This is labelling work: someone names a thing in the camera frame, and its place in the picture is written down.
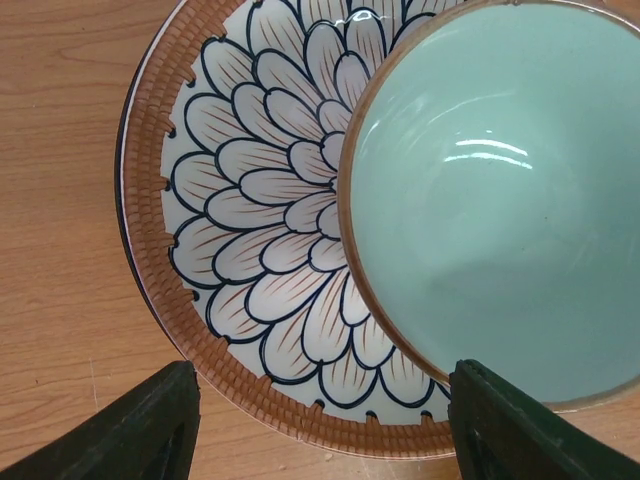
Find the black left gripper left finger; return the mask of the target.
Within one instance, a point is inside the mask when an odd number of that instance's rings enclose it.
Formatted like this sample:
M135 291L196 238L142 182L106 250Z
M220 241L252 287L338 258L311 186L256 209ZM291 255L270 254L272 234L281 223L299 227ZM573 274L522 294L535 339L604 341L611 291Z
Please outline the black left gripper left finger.
M187 479L200 424L194 366L174 361L3 479Z

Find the floral patterned plate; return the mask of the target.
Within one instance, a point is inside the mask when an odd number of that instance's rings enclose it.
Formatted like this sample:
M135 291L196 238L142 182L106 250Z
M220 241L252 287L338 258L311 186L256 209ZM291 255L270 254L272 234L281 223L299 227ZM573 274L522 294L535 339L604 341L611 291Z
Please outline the floral patterned plate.
M296 440L453 454L448 389L377 324L340 241L342 141L375 69L445 1L182 1L119 128L119 223L176 348Z

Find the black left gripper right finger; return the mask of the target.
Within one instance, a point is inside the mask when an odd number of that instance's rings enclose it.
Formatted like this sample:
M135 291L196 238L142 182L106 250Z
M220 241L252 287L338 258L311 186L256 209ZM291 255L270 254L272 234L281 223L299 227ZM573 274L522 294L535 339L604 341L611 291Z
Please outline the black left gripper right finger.
M449 423L463 479L637 479L639 463L475 360L450 375Z

